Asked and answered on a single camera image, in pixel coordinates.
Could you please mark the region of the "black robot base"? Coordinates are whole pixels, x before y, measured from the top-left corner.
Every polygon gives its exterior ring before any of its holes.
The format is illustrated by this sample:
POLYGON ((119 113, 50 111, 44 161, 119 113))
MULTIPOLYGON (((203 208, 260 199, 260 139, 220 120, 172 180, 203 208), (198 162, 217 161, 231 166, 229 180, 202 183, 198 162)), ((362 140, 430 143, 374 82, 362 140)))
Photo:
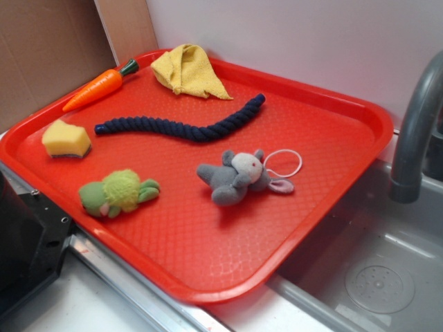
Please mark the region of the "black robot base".
POLYGON ((1 175, 1 319, 60 276, 71 223, 46 195, 18 194, 1 175))

